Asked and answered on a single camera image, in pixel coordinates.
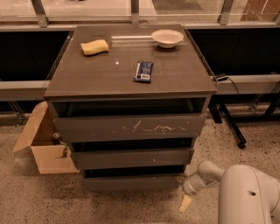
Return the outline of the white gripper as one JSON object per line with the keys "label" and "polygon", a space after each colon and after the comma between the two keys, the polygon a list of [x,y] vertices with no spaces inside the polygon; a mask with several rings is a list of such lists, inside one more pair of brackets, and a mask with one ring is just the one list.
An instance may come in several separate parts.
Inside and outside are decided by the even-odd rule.
{"label": "white gripper", "polygon": [[184,212],[191,204],[192,197],[202,189],[215,185],[218,180],[215,177],[199,174],[197,171],[190,176],[185,177],[182,189],[186,194],[181,201],[179,211]]}

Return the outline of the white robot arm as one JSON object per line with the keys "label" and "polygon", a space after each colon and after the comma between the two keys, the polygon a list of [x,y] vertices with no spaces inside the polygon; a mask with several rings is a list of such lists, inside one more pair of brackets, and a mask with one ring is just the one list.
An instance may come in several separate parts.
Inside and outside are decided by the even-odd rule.
{"label": "white robot arm", "polygon": [[226,170],[204,161],[185,177],[180,212],[192,196],[217,183],[219,186],[218,224],[272,224],[280,221],[280,181],[254,167],[235,164]]}

